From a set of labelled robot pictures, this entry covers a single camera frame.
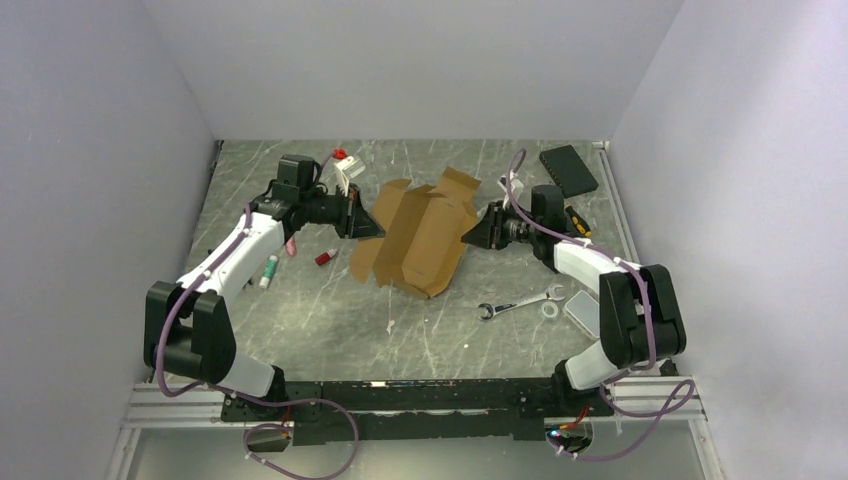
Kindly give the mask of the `red small bottle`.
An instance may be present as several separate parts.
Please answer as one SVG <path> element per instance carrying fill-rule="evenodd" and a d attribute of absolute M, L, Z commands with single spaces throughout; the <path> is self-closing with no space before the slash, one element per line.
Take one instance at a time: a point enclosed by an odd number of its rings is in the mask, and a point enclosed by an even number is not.
<path fill-rule="evenodd" d="M 338 255 L 338 250 L 335 248 L 328 249 L 327 251 L 318 255 L 314 261 L 317 266 L 324 266 L 329 263 L 332 259 L 334 259 Z"/>

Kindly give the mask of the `brown cardboard paper box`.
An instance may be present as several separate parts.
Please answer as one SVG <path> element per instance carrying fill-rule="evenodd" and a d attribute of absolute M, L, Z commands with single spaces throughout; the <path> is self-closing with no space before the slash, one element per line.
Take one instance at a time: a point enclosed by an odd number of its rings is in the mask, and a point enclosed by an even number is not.
<path fill-rule="evenodd" d="M 452 167 L 435 185 L 413 187 L 404 178 L 385 183 L 371 210 L 385 235 L 357 242 L 349 272 L 360 283 L 373 277 L 379 287 L 420 299 L 442 293 L 465 252 L 461 237 L 477 222 L 472 200 L 480 184 Z"/>

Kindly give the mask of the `pink tube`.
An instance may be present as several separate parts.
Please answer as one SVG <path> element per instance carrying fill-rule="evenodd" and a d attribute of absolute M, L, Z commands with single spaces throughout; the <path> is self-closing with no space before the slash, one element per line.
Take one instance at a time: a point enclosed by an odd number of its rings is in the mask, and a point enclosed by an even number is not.
<path fill-rule="evenodd" d="M 285 251 L 286 251 L 286 254 L 287 254 L 289 257 L 294 257 L 294 256 L 296 256 L 296 255 L 297 255 L 296 239 L 295 239 L 294 237 L 291 237 L 291 238 L 290 238 L 290 239 L 289 239 L 289 240 L 285 243 Z"/>

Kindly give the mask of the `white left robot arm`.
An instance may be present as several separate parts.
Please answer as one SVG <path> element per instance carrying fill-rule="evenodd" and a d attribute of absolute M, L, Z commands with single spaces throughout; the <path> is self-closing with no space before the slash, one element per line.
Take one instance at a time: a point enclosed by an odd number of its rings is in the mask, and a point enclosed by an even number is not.
<path fill-rule="evenodd" d="M 283 156 L 275 178 L 245 205 L 233 230 L 206 259 L 178 280 L 150 287 L 143 359 L 165 396 L 208 386 L 247 400 L 264 420 L 285 411 L 283 369 L 239 349 L 228 307 L 255 272 L 307 224 L 329 225 L 341 239 L 384 236 L 354 182 L 364 170 L 360 159 L 339 150 L 323 163 Z"/>

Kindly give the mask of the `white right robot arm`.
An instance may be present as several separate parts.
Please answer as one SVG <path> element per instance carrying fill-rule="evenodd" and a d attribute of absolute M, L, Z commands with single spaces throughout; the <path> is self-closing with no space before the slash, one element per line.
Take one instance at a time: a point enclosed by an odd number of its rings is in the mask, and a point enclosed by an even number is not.
<path fill-rule="evenodd" d="M 639 265 L 608 253 L 589 237 L 590 229 L 554 185 L 531 190 L 525 209 L 512 198 L 488 204 L 462 242 L 486 250 L 529 244 L 550 270 L 571 277 L 599 300 L 599 338 L 582 353 L 562 361 L 551 388 L 557 411 L 574 415 L 590 391 L 633 367 L 647 369 L 682 353 L 687 336 L 673 281 L 660 264 Z"/>

